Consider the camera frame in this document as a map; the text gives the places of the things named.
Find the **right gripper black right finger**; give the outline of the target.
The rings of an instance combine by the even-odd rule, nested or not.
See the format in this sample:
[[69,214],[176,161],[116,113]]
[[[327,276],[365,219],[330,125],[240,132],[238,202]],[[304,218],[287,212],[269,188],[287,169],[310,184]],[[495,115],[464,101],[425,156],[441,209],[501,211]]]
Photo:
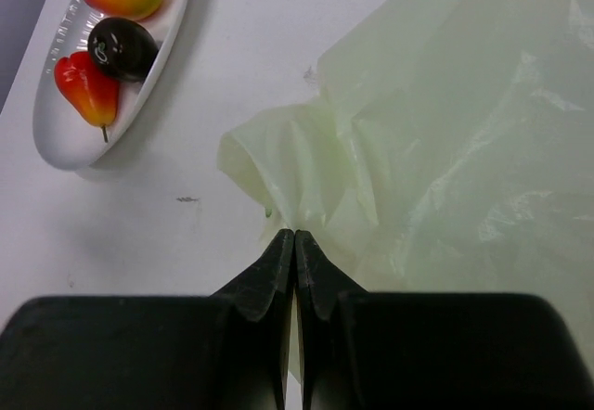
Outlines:
[[369,292],[294,240],[306,409],[589,409],[561,316],[517,293]]

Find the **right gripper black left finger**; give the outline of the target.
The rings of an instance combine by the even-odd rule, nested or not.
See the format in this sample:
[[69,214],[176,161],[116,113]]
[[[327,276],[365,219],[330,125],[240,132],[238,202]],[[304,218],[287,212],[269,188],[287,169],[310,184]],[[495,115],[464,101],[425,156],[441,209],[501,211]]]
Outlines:
[[45,296],[1,334],[5,409],[282,409],[294,234],[209,296]]

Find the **pale green plastic bag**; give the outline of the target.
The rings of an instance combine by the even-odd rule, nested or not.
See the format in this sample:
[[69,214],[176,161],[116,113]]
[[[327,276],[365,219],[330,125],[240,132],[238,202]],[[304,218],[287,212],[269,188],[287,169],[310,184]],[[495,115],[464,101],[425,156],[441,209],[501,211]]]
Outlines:
[[532,293],[593,360],[593,0],[387,0],[225,133],[265,235],[361,286]]

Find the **red fake pear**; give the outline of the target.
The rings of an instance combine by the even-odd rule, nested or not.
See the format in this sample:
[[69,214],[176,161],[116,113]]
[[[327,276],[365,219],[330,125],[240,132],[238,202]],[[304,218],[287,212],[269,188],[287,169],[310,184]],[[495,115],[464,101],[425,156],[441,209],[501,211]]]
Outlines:
[[106,76],[85,51],[60,58],[54,79],[60,93],[88,124],[101,130],[108,143],[107,128],[118,114],[120,83]]

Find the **dark purple fake plum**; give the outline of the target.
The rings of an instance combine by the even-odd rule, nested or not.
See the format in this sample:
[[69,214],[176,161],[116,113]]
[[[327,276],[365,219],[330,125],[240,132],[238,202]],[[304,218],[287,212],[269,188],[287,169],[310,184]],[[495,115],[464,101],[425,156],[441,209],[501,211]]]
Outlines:
[[139,23],[106,18],[90,32],[87,51],[107,76],[125,83],[143,83],[159,53],[157,42]]

